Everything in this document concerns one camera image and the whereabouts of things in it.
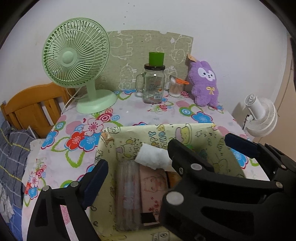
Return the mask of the pink cartoon tissue pack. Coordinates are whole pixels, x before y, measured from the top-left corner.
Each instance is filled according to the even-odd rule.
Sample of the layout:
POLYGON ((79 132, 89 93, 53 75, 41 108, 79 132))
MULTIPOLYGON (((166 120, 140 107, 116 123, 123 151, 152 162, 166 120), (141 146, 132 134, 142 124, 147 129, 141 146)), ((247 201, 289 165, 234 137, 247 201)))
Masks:
POLYGON ((141 222, 144 226, 157 225, 163 195, 168 191, 167 175, 163 169, 151 169, 139 166, 140 193, 142 212, 141 222))

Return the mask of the white cloth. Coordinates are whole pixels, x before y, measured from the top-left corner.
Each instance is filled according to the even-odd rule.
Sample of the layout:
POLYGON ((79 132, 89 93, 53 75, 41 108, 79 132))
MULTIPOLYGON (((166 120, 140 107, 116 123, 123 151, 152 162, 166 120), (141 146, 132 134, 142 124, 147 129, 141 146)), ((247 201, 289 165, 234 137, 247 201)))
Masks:
POLYGON ((143 143, 135 160, 138 164, 149 167, 153 170, 163 169, 168 172, 174 172, 172 160, 168 151, 143 143))
POLYGON ((6 191, 2 186, 2 184, 0 184, 0 198, 1 198, 1 205, 0 205, 1 216, 3 217, 6 223, 9 223, 10 219, 14 215, 14 211, 10 202, 10 198, 6 194, 6 191))

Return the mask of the clear pack of straws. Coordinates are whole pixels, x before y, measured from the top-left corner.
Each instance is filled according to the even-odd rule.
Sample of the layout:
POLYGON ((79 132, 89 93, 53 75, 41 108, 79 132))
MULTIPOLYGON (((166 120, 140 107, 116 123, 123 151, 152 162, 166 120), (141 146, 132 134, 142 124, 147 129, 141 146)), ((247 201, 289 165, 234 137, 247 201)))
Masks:
POLYGON ((122 231, 138 230, 141 221, 139 164, 120 162, 116 173, 116 226, 122 231))

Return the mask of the beige door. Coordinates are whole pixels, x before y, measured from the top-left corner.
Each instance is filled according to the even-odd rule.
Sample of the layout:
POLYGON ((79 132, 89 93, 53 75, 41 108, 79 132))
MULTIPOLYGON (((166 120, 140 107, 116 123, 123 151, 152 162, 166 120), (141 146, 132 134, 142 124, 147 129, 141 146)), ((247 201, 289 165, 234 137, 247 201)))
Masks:
POLYGON ((287 36, 287 60, 280 90, 274 103, 277 124, 267 136, 255 142, 270 144, 295 160, 295 43, 287 36))

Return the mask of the white standing fan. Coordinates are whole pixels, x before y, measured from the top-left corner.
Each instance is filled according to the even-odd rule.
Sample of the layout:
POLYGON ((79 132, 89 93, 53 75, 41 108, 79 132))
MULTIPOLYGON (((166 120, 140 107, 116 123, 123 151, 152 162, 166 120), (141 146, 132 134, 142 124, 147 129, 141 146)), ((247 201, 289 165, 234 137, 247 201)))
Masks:
POLYGON ((238 103, 232 114, 241 128, 252 138, 269 135, 278 121, 274 103, 255 94, 248 95, 243 103, 238 103))

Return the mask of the white folded blanket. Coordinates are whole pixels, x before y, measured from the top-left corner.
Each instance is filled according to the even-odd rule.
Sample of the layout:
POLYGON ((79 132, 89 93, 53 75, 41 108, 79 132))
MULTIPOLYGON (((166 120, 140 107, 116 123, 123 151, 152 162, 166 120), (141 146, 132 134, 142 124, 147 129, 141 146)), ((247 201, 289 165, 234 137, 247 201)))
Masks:
POLYGON ((38 138, 38 139, 30 142, 30 153, 27 156, 26 167, 25 167, 25 171, 24 171, 24 174, 22 177, 23 185, 27 184, 27 181, 29 179, 29 175, 31 173, 31 170, 33 169, 33 166, 36 162, 38 153, 41 149, 41 145, 43 144, 44 140, 45 139, 43 139, 43 138, 38 138))

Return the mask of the floral tablecloth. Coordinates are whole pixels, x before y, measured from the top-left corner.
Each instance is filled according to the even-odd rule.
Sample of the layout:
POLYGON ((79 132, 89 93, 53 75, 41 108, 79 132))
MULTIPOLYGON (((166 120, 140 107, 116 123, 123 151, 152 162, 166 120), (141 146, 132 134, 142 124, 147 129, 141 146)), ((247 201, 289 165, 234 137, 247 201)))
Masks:
POLYGON ((164 227, 145 226, 135 232, 120 232, 115 223, 115 189, 118 160, 132 160, 142 143, 166 148, 177 138, 203 154, 222 174, 241 174, 250 179, 267 176, 255 159, 226 147, 224 136, 245 132, 221 105, 199 107, 189 93, 179 97, 165 93, 159 104, 146 104, 134 90, 116 91, 117 102, 109 109, 80 114, 71 104, 60 116, 39 148, 35 163, 25 179, 22 236, 28 236, 37 198, 46 185, 67 187, 82 179, 99 159, 109 165, 107 178, 96 201, 87 209, 102 240, 176 240, 164 227))

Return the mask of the grey plaid pillow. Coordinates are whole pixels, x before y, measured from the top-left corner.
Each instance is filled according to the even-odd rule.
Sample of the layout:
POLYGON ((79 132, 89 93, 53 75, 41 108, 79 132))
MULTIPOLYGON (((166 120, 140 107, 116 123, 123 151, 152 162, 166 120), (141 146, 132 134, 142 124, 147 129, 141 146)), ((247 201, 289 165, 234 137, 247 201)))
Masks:
POLYGON ((1 125, 1 185, 11 204, 23 205, 22 178, 30 153, 30 142, 34 136, 30 131, 18 130, 8 121, 1 125))

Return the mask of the purple plush bunny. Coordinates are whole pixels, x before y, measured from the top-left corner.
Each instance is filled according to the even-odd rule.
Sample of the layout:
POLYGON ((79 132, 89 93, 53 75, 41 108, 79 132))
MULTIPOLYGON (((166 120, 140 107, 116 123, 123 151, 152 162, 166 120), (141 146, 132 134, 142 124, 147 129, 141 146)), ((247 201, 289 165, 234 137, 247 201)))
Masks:
POLYGON ((188 59, 188 80, 192 85, 191 94, 194 97, 195 104, 217 108, 219 91, 213 69, 208 62, 198 61, 189 54, 188 59))

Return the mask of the wooden bed headboard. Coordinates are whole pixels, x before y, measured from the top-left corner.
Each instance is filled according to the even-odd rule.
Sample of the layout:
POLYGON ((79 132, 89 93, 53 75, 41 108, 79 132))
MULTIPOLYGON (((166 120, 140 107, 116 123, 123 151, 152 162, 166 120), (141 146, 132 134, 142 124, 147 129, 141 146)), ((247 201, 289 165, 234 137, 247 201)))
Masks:
POLYGON ((67 103, 74 93, 75 89, 67 90, 54 83, 36 85, 17 93, 8 103, 1 104, 1 111, 16 129, 30 126, 40 138, 45 138, 61 115, 58 99, 67 103))

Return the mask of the toothpick jar orange lid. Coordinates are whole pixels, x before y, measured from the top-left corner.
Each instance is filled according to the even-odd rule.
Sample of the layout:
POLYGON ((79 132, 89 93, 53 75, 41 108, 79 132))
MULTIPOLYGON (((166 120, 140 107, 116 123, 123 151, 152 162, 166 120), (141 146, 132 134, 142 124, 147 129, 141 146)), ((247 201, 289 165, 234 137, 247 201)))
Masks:
POLYGON ((170 75, 169 95, 172 97, 180 97, 185 85, 189 85, 189 82, 170 75))

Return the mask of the glass mason jar mug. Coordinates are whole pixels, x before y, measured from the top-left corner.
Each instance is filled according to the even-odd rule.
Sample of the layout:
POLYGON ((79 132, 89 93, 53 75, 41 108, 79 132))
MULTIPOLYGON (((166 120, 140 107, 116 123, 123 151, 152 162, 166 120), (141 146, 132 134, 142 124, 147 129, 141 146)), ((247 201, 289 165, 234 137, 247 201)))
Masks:
POLYGON ((165 89, 165 65, 144 65, 144 72, 136 76, 135 88, 142 95, 144 103, 161 103, 165 89))

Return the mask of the green cup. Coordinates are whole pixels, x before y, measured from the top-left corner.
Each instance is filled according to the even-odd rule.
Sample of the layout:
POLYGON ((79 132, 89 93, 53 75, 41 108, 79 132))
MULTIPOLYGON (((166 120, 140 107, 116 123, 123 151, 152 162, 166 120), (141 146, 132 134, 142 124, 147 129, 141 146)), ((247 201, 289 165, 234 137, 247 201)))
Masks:
POLYGON ((161 67, 164 65, 164 55, 163 52, 149 52, 149 66, 161 67))

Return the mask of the green cartoon placemat board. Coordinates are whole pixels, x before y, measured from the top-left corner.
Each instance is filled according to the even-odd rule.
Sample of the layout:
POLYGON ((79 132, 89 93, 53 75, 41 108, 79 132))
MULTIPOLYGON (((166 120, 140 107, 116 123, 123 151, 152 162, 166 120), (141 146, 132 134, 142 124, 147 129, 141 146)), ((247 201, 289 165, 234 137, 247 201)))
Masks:
POLYGON ((170 75, 186 78, 193 37, 154 30, 110 31, 108 37, 110 54, 104 71, 95 80, 97 89, 135 89, 136 76, 144 72, 150 52, 164 53, 165 83, 170 75))

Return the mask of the green desk fan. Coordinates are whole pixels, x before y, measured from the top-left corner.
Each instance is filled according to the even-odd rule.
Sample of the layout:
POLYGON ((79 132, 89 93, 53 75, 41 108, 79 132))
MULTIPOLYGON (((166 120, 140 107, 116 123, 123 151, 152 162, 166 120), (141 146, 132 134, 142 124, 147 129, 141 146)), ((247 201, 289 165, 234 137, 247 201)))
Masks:
POLYGON ((98 113, 117 101, 111 90, 95 87, 109 53, 109 38, 99 23, 88 18, 73 18, 49 34, 43 47, 43 68, 56 85, 86 87, 87 93, 78 99, 76 109, 82 114, 98 113))

